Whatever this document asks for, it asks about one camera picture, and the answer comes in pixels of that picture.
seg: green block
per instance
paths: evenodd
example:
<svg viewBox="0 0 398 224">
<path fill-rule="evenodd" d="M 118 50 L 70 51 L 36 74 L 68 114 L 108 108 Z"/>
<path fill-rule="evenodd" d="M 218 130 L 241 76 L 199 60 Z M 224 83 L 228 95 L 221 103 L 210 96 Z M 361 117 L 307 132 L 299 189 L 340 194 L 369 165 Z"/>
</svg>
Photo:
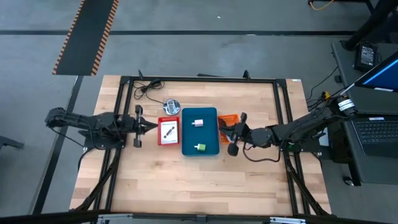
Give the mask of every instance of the green block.
<svg viewBox="0 0 398 224">
<path fill-rule="evenodd" d="M 198 151 L 205 151 L 206 150 L 206 145 L 205 144 L 198 144 L 197 146 L 195 146 L 195 148 L 198 150 Z"/>
</svg>

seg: orange tray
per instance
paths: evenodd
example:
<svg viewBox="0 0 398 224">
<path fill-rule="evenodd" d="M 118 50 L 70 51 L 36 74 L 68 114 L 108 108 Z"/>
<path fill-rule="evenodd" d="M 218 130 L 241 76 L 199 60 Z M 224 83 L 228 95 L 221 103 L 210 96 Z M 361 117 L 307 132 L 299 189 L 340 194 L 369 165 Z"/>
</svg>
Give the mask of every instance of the orange tray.
<svg viewBox="0 0 398 224">
<path fill-rule="evenodd" d="M 228 115 L 220 115 L 218 116 L 218 126 L 220 126 L 220 120 L 225 121 L 227 126 L 232 126 L 236 123 L 239 122 L 239 116 L 237 114 L 228 114 Z M 228 138 L 226 137 L 226 135 L 224 133 L 220 132 L 220 142 L 222 144 L 229 144 Z"/>
</svg>

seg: white label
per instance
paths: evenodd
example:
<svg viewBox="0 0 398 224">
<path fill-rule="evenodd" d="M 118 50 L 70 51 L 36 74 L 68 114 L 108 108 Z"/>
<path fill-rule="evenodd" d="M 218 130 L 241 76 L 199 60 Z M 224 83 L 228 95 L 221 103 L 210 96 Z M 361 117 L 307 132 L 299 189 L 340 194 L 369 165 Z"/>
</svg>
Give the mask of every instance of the white label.
<svg viewBox="0 0 398 224">
<path fill-rule="evenodd" d="M 370 121 L 384 121 L 384 118 L 369 118 Z"/>
<path fill-rule="evenodd" d="M 375 90 L 381 90 L 381 91 L 393 91 L 393 90 L 390 90 L 390 89 L 385 89 L 385 88 L 375 88 Z"/>
<path fill-rule="evenodd" d="M 346 104 L 344 106 L 341 106 L 340 107 L 340 111 L 346 110 L 346 109 L 351 108 L 353 106 L 355 106 L 353 103 L 348 103 L 348 104 Z"/>
<path fill-rule="evenodd" d="M 348 103 L 352 103 L 352 101 L 351 101 L 350 99 L 345 100 L 345 101 L 343 101 L 343 102 L 338 103 L 338 106 L 344 106 L 344 105 L 346 105 L 346 104 L 348 104 Z"/>
<path fill-rule="evenodd" d="M 172 144 L 178 142 L 177 121 L 166 121 L 160 124 L 160 142 L 162 144 Z"/>
</svg>

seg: black desk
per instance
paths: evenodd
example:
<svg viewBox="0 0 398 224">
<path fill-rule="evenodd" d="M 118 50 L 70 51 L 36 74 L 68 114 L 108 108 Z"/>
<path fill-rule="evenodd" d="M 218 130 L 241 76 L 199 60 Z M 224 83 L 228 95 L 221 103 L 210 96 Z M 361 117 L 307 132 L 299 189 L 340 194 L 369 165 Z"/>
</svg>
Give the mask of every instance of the black desk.
<svg viewBox="0 0 398 224">
<path fill-rule="evenodd" d="M 352 84 L 362 75 L 361 72 L 353 69 L 355 51 L 349 52 L 345 50 L 341 46 L 340 42 L 333 43 L 331 47 L 344 86 Z M 398 51 L 398 45 L 396 44 L 379 44 L 378 52 L 382 55 L 383 59 L 388 58 L 396 51 Z M 385 93 L 382 91 L 375 91 L 358 87 L 354 87 L 347 92 L 347 95 L 350 98 L 358 99 L 358 96 L 360 95 L 362 96 L 363 100 L 369 101 L 374 99 L 375 107 L 377 107 L 378 103 L 383 103 L 383 106 L 385 106 L 385 102 L 382 102 L 381 100 L 377 101 L 377 99 L 383 99 L 383 97 L 385 97 L 379 96 L 380 94 Z M 361 104 L 361 102 L 355 101 L 354 103 L 355 105 L 357 105 L 357 103 Z M 343 127 L 345 129 L 351 149 L 351 154 L 354 160 L 354 167 L 351 166 L 350 169 L 356 169 L 360 180 L 362 182 L 378 184 L 398 184 L 398 159 L 371 157 L 365 155 L 359 144 L 351 121 L 343 123 Z"/>
</svg>

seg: yellow cable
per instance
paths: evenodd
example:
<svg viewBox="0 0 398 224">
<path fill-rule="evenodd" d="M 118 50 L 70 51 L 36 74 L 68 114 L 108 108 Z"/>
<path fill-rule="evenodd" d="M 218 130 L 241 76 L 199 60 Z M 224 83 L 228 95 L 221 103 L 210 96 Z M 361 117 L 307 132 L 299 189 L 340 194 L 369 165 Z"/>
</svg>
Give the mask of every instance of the yellow cable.
<svg viewBox="0 0 398 224">
<path fill-rule="evenodd" d="M 320 7 L 319 9 L 315 8 L 315 7 L 313 6 L 312 2 L 310 2 L 310 5 L 311 5 L 311 8 L 312 8 L 313 10 L 322 10 L 322 9 L 328 7 L 328 6 L 329 6 L 332 2 L 334 2 L 334 1 L 335 1 L 335 0 L 331 0 L 328 4 L 326 4 L 326 5 L 322 6 L 322 7 Z"/>
</svg>

